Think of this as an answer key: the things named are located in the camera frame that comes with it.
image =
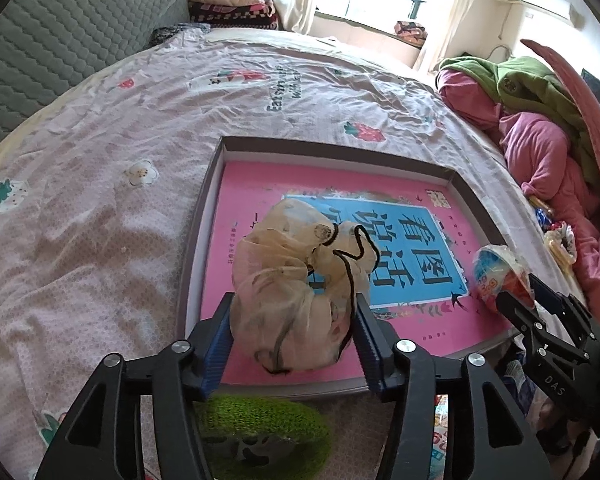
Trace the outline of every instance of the quilted headboard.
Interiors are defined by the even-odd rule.
[[[0,141],[94,72],[189,21],[187,0],[11,0],[0,15]]]

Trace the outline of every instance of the bed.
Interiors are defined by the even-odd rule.
[[[274,94],[280,68],[301,74],[300,98]],[[346,134],[353,120],[384,140]],[[408,67],[286,32],[189,30],[91,75],[0,143],[0,460],[16,480],[33,475],[103,355],[137,358],[172,341],[184,240],[221,136],[310,139],[453,167],[533,272],[584,300],[545,250],[499,150]],[[543,402],[538,392],[532,424]],[[320,478],[374,478],[391,407],[363,395],[318,408],[336,435]],[[143,424],[150,444],[150,417]],[[144,456],[157,477],[155,449]]]

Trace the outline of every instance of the pink blanket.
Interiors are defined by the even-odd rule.
[[[589,128],[600,167],[600,104],[558,53],[534,41],[523,43],[547,61],[571,93]],[[443,70],[438,92],[451,109],[501,147],[509,172],[525,196],[535,195],[549,202],[557,219],[573,227],[578,249],[573,270],[592,314],[600,322],[600,197],[590,191],[582,171],[569,156],[568,136],[540,114],[507,112],[464,73]]]

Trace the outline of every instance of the strawberry print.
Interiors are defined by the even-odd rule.
[[[118,84],[118,88],[133,88],[135,84],[133,79],[125,79],[122,83]]]
[[[347,135],[352,135],[357,139],[366,140],[367,142],[382,142],[384,140],[384,135],[380,130],[362,123],[350,123],[347,121],[344,125],[344,132]]]

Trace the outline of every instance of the red strawberry print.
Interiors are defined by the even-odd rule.
[[[382,142],[384,140],[384,135],[380,130],[362,123],[350,123],[347,121],[344,125],[344,132],[347,135],[353,135],[357,139],[368,142]]]

